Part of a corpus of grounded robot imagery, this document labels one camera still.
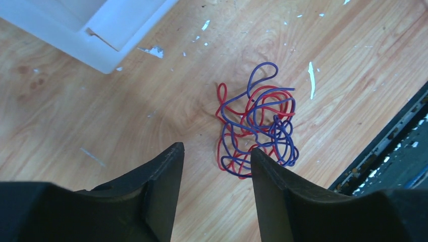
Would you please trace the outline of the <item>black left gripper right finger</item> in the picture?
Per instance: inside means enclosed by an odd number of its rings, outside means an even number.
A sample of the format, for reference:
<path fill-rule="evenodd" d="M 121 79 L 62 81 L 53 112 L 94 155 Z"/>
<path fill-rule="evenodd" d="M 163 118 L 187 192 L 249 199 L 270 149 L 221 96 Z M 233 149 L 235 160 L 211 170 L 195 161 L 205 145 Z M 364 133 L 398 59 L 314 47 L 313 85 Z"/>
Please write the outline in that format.
<path fill-rule="evenodd" d="M 260 149 L 250 161 L 262 241 L 427 241 L 427 190 L 352 197 L 283 168 Z"/>

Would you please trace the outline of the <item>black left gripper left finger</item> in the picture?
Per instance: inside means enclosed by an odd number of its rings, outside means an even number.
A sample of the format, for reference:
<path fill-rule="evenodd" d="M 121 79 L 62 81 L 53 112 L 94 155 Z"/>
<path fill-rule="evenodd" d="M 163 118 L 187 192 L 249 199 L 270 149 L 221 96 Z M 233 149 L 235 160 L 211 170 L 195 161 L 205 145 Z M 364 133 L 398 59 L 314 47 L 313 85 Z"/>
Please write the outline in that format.
<path fill-rule="evenodd" d="M 184 155 L 174 143 L 89 191 L 3 181 L 1 241 L 170 241 Z"/>

